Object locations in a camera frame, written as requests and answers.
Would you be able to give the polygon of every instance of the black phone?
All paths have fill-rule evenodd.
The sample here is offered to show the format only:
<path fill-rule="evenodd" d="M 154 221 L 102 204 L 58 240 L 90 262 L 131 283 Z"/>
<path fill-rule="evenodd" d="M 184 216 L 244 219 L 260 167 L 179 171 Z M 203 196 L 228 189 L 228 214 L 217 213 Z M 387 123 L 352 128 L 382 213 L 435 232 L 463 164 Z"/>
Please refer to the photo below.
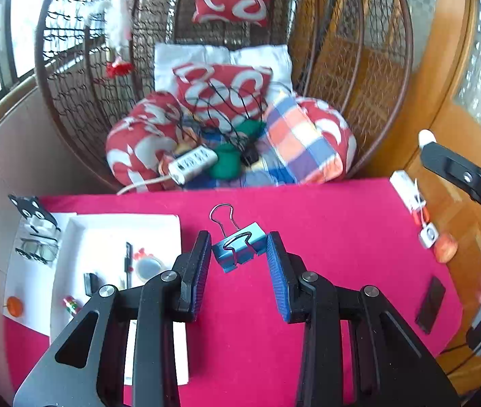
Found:
<path fill-rule="evenodd" d="M 432 325 L 435 324 L 445 293 L 446 288 L 444 285 L 437 277 L 433 276 L 429 284 L 429 289 L 421 304 L 420 311 L 416 316 L 416 324 L 420 326 L 421 330 L 426 334 L 431 333 Z"/>

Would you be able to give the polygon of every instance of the pink tablecloth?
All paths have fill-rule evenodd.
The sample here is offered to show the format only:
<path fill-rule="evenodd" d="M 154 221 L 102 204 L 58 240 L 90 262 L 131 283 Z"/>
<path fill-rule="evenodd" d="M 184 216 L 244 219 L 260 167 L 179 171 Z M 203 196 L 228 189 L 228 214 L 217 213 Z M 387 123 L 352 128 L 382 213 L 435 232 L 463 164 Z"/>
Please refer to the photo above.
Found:
<path fill-rule="evenodd" d="M 279 231 L 289 252 L 338 286 L 380 288 L 437 355 L 457 332 L 461 303 L 446 266 L 418 241 L 410 214 L 387 179 L 321 186 L 287 186 L 163 192 L 116 196 L 43 198 L 52 212 L 177 214 L 182 247 L 190 250 L 199 230 L 221 240 L 208 218 L 229 202 L 243 227 L 258 222 Z M 227 220 L 228 209 L 219 216 Z M 226 225 L 228 233 L 232 224 Z M 447 291 L 430 335 L 414 323 L 432 275 Z M 9 366 L 17 389 L 45 352 L 48 338 L 5 318 Z M 284 407 L 294 405 L 303 326 L 282 321 L 264 256 L 224 274 L 212 260 L 201 314 L 188 325 L 190 382 L 180 387 L 183 407 Z M 351 357 L 344 355 L 345 400 L 352 399 Z M 126 388 L 126 403 L 131 388 Z"/>

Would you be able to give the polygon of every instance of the power strip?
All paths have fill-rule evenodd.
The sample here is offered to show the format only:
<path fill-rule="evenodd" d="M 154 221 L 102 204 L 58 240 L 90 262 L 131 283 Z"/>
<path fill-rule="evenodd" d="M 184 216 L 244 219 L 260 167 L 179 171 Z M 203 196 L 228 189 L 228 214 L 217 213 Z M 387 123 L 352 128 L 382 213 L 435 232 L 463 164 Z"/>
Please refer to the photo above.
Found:
<path fill-rule="evenodd" d="M 218 161 L 218 155 L 203 145 L 180 156 L 169 165 L 169 175 L 178 185 L 185 185 Z"/>

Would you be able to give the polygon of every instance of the black pen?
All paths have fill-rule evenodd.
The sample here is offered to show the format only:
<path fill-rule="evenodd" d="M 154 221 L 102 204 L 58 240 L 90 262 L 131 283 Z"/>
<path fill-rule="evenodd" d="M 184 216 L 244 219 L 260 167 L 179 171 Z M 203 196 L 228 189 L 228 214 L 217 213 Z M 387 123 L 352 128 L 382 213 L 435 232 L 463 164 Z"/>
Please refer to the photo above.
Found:
<path fill-rule="evenodd" d="M 131 287 L 131 271 L 133 270 L 133 245 L 125 242 L 125 288 Z"/>

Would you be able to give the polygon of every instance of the blue binder clip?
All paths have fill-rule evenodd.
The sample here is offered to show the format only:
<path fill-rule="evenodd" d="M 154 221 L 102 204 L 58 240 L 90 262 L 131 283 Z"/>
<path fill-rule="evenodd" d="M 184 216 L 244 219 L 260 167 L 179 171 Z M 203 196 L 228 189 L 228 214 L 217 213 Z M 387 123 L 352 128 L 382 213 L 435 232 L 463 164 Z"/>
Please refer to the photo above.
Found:
<path fill-rule="evenodd" d="M 218 220 L 212 217 L 214 211 L 219 207 L 230 207 L 231 212 L 229 218 L 233 222 L 237 232 L 227 236 L 223 225 Z M 237 264 L 243 264 L 248 260 L 253 259 L 254 255 L 261 255 L 267 249 L 266 234 L 257 223 L 252 223 L 245 228 L 240 229 L 233 218 L 233 206 L 230 203 L 221 203 L 216 205 L 210 211 L 210 220 L 220 226 L 221 232 L 225 239 L 219 241 L 212 246 L 214 257 L 218 264 L 225 272 L 231 272 L 237 268 Z"/>

